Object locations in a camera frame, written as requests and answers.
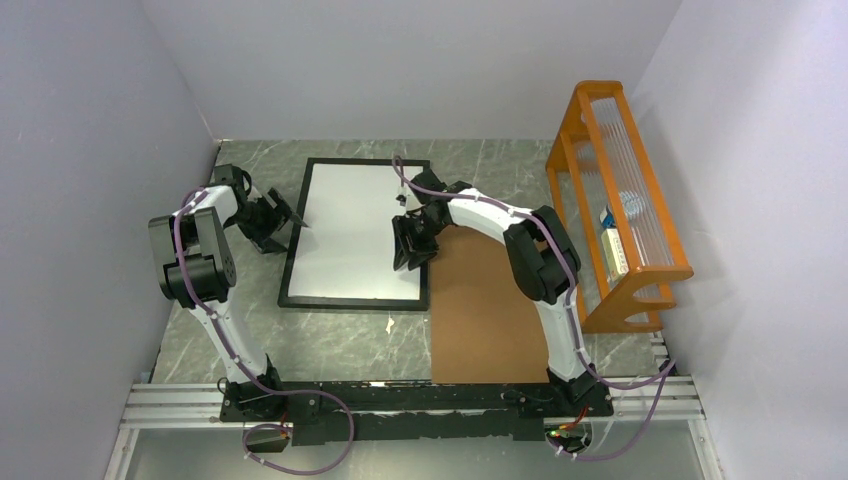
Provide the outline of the brown backing board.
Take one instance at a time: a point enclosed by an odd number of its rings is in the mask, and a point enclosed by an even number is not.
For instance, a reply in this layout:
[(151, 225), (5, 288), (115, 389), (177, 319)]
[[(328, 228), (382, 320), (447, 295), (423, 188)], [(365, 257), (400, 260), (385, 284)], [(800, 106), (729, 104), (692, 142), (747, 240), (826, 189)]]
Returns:
[(439, 384), (547, 383), (537, 310), (502, 244), (464, 227), (437, 236), (429, 264), (431, 375)]

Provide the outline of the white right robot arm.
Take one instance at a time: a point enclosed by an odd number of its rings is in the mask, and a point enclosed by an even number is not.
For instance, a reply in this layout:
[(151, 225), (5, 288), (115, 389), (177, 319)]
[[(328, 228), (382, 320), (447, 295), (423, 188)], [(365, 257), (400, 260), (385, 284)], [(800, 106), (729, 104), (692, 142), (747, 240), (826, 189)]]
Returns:
[(393, 168), (400, 181), (399, 204), (417, 201), (392, 219), (394, 270), (414, 270), (433, 259), (439, 251), (436, 238), (448, 226), (499, 242), (515, 284), (534, 303), (541, 321), (553, 408), (572, 415), (595, 399), (607, 399), (609, 389), (594, 371), (577, 319), (574, 290), (580, 260), (556, 211), (512, 206), (462, 181), (447, 185), (429, 168), (412, 179), (402, 166)]

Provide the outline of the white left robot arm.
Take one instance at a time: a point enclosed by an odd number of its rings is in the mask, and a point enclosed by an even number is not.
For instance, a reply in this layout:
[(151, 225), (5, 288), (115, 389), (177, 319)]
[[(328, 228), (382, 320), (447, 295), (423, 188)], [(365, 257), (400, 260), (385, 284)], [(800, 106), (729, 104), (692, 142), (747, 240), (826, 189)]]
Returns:
[(236, 226), (261, 254), (284, 252), (275, 234), (305, 222), (276, 189), (254, 187), (235, 165), (214, 168), (209, 184), (177, 211), (148, 223), (159, 287), (189, 311), (212, 340), (226, 370), (224, 403), (262, 420), (277, 418), (286, 393), (269, 356), (234, 312), (237, 271), (225, 230)]

